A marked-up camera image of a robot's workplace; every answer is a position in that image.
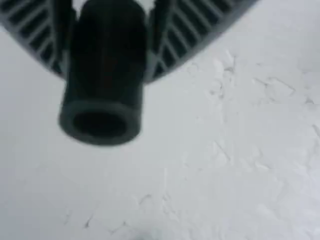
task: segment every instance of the white background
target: white background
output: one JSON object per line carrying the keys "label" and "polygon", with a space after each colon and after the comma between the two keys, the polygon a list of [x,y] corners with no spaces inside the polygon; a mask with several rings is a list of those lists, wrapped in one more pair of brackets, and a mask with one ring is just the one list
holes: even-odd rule
{"label": "white background", "polygon": [[0,239],[320,240],[319,25],[319,0],[259,1],[116,148],[62,133],[64,82],[1,29]]}

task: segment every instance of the circular hole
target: circular hole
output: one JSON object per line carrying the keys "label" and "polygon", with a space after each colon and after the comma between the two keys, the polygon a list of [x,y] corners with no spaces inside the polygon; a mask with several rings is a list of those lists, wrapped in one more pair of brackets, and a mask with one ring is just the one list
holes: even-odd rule
{"label": "circular hole", "polygon": [[127,130],[125,121],[119,116],[103,111],[79,113],[73,123],[82,134],[96,138],[121,137]]}

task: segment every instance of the ribbed black plastic part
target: ribbed black plastic part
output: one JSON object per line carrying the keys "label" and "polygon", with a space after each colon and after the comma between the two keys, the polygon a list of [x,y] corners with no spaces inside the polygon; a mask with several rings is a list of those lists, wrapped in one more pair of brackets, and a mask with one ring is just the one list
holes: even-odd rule
{"label": "ribbed black plastic part", "polygon": [[62,50],[69,23],[75,18],[72,0],[0,0],[0,22],[32,56],[63,77]]}
{"label": "ribbed black plastic part", "polygon": [[154,81],[193,57],[256,0],[156,0],[150,13]]}

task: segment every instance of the black plastic fitting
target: black plastic fitting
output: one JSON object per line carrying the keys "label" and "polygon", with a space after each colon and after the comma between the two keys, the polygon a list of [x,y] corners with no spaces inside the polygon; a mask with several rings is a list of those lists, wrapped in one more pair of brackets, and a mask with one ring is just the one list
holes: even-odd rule
{"label": "black plastic fitting", "polygon": [[119,145],[141,130],[147,30],[133,0],[89,0],[74,25],[59,117],[72,138]]}

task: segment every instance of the white textured surface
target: white textured surface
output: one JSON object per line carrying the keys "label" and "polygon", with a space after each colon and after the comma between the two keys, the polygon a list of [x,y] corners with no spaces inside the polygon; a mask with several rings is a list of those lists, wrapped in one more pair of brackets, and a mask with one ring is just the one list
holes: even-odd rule
{"label": "white textured surface", "polygon": [[1,31],[0,239],[319,240],[319,23],[318,0],[261,0],[111,149],[61,133],[64,83]]}

